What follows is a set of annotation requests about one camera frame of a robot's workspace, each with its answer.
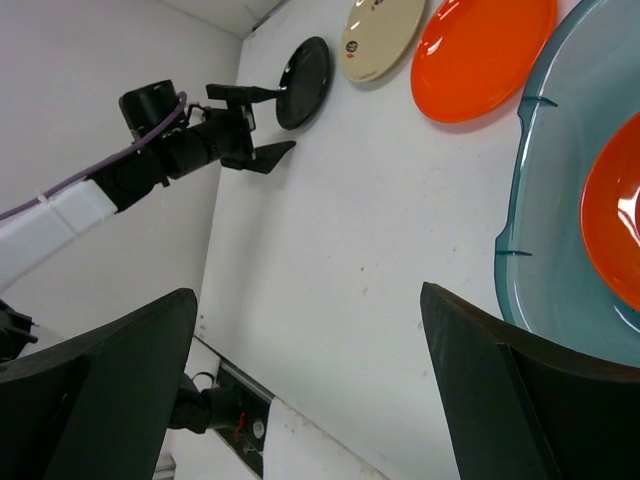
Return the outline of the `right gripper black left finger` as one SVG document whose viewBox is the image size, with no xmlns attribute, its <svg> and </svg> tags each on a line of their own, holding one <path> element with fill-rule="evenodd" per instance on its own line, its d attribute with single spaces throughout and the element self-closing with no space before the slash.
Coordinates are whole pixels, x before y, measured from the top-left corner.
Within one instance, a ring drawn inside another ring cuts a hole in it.
<svg viewBox="0 0 640 480">
<path fill-rule="evenodd" d="M 152 478 L 196 314 L 181 288 L 2 364 L 2 478 Z"/>
</svg>

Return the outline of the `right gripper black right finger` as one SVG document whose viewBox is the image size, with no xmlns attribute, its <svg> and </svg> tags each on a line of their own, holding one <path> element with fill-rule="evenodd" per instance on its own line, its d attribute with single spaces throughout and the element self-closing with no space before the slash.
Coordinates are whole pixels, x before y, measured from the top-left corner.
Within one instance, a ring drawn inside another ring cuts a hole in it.
<svg viewBox="0 0 640 480">
<path fill-rule="evenodd" d="M 531 334 L 434 283 L 420 305 L 461 478 L 638 478 L 638 368 Z"/>
</svg>

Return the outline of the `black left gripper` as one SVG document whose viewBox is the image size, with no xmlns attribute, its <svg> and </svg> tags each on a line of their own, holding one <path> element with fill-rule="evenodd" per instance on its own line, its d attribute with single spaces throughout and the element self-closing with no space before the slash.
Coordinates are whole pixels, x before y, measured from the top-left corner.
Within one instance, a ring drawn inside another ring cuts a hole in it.
<svg viewBox="0 0 640 480">
<path fill-rule="evenodd" d="M 251 104 L 282 97 L 286 91 L 261 87 L 206 85 L 207 97 L 226 103 L 222 109 L 181 105 L 170 80 L 123 94 L 119 107 L 135 140 L 140 141 L 174 113 L 176 117 L 137 148 L 159 163 L 162 175 L 177 180 L 214 161 L 225 168 L 269 174 L 296 146 L 283 141 L 255 148 Z"/>
</svg>

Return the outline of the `black plate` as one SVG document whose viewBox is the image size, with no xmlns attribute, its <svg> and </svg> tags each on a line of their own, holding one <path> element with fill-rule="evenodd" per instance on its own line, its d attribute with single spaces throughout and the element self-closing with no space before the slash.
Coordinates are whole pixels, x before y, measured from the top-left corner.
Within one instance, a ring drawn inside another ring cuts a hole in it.
<svg viewBox="0 0 640 480">
<path fill-rule="evenodd" d="M 322 37 L 310 37 L 298 46 L 279 81 L 276 118 L 281 128 L 295 130 L 316 116 L 328 94 L 333 72 L 331 53 Z"/>
</svg>

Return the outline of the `cream plate with small motifs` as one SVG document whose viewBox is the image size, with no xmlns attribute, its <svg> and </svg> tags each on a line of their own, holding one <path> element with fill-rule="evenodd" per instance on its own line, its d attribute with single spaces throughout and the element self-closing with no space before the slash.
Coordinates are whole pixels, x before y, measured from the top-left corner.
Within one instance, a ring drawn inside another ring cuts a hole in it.
<svg viewBox="0 0 640 480">
<path fill-rule="evenodd" d="M 339 47 L 344 76 L 366 83 L 388 72 L 410 46 L 426 5 L 425 0 L 355 1 Z"/>
</svg>

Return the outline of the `small orange plate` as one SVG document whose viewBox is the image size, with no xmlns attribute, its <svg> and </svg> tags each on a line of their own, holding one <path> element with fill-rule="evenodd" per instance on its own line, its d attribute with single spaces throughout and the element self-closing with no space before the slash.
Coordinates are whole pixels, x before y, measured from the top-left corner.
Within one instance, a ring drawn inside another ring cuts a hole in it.
<svg viewBox="0 0 640 480">
<path fill-rule="evenodd" d="M 639 309 L 639 116 L 606 143 L 584 184 L 580 230 L 604 283 Z"/>
</svg>

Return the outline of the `large orange plate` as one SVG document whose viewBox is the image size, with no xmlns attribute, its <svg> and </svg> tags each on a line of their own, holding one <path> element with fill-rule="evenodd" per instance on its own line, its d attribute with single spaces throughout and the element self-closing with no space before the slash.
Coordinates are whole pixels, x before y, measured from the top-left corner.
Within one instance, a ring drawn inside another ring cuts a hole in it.
<svg viewBox="0 0 640 480">
<path fill-rule="evenodd" d="M 556 26 L 556 1 L 444 1 L 421 34 L 410 86 L 440 123 L 476 119 L 518 90 Z"/>
</svg>

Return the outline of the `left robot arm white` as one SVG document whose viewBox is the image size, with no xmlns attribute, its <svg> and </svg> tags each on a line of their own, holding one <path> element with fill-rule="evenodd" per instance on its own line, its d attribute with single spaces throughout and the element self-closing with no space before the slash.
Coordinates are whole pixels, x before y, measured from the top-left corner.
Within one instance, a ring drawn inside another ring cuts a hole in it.
<svg viewBox="0 0 640 480">
<path fill-rule="evenodd" d="M 252 141 L 253 105 L 281 99 L 285 90 L 209 84 L 206 92 L 226 106 L 201 107 L 196 125 L 189 120 L 198 106 L 169 80 L 122 95 L 119 107 L 134 138 L 130 146 L 2 214 L 2 290 L 158 184 L 169 186 L 213 162 L 268 174 L 294 147 L 292 141 L 261 147 Z"/>
</svg>

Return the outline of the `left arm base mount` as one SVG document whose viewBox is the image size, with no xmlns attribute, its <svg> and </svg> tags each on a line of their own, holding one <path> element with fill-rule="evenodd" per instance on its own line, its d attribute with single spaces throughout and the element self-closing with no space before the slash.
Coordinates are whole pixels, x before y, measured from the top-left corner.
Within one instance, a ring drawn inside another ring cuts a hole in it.
<svg viewBox="0 0 640 480">
<path fill-rule="evenodd" d="M 245 372 L 224 361 L 204 374 L 211 386 L 200 389 L 184 374 L 168 428 L 194 434 L 213 431 L 258 478 L 264 477 L 268 417 L 274 395 Z"/>
</svg>

